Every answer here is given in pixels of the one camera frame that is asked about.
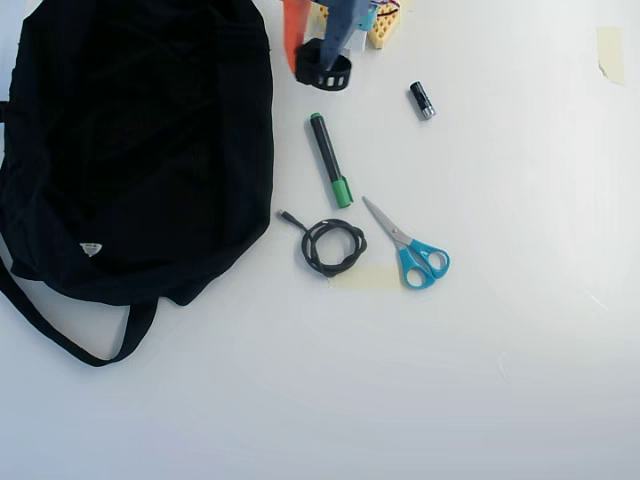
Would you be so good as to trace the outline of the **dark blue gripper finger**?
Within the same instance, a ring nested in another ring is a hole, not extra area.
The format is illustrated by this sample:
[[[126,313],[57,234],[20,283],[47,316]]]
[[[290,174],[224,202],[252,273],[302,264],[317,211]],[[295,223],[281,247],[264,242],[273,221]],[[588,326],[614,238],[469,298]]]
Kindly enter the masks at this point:
[[[324,39],[320,47],[320,67],[331,70],[359,22],[368,14],[367,0],[326,0],[320,5],[328,8]]]

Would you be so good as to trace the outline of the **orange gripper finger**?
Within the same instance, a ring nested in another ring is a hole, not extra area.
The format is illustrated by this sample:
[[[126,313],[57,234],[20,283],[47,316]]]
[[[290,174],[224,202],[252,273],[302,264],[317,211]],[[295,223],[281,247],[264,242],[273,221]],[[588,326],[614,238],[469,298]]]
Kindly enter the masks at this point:
[[[311,9],[310,0],[283,0],[284,47],[292,73],[296,72],[296,51],[303,44]]]

